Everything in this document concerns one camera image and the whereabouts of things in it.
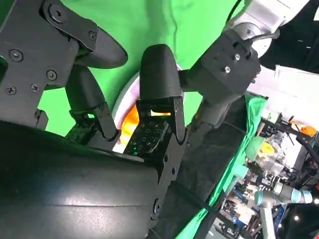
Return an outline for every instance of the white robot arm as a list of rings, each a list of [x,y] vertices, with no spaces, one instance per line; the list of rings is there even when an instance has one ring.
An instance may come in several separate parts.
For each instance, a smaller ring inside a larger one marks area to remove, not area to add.
[[[244,39],[275,33],[278,28],[291,21],[310,0],[245,0],[243,9],[230,21],[225,29],[232,28]],[[253,43],[258,57],[263,56],[271,39]]]

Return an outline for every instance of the black cable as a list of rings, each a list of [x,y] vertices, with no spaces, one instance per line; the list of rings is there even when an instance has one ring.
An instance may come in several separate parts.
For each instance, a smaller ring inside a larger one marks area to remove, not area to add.
[[[229,13],[229,15],[228,15],[228,17],[227,17],[226,23],[229,22],[229,20],[230,20],[231,17],[233,16],[233,14],[234,14],[236,8],[238,7],[238,5],[240,4],[241,1],[242,1],[242,0],[237,0],[237,2],[236,2],[235,5],[233,6],[233,8],[231,9],[231,11],[230,11],[230,13]]]
[[[255,42],[255,41],[268,39],[268,38],[277,39],[279,36],[280,36],[280,30],[278,28],[274,33],[266,33],[266,34],[262,34],[259,36],[254,36],[254,37],[250,38],[249,40],[252,42]]]

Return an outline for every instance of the yellow object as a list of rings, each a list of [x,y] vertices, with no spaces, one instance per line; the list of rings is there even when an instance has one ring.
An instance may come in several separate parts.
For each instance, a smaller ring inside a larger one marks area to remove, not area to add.
[[[275,149],[268,143],[263,143],[263,145],[260,148],[260,151],[268,156],[272,156],[275,154]]]

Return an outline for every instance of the gray robot arm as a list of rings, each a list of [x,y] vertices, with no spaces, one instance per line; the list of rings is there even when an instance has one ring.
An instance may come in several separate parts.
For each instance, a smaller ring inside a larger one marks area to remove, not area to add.
[[[309,0],[245,0],[243,9],[229,22],[225,29],[232,28],[244,39],[275,33],[291,21]],[[271,39],[253,43],[253,48],[261,57],[270,47]]]
[[[308,204],[312,201],[313,198],[309,191],[299,191],[282,183],[277,183],[272,192],[256,192],[255,204],[260,207],[264,239],[276,239],[272,215],[274,206],[289,203]]]

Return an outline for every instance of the black fabric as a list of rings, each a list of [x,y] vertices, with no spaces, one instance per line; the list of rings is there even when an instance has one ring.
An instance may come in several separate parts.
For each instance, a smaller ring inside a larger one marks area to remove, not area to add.
[[[225,193],[221,192],[217,202],[214,205],[215,211],[209,211],[206,217],[202,220],[197,230],[197,233],[194,239],[204,239],[206,238],[208,232],[210,231],[211,227],[214,224],[214,221],[219,214],[219,208],[221,207],[223,201],[225,199]]]
[[[220,128],[208,131],[199,146],[187,147],[177,183],[207,202],[245,136],[246,121],[246,103],[242,97],[232,104]],[[159,221],[147,238],[175,238],[198,211],[198,206],[170,186]]]
[[[281,65],[319,73],[319,21],[314,21],[318,7],[319,0],[310,0],[292,21],[280,27],[280,37],[260,58],[263,66],[274,70]]]

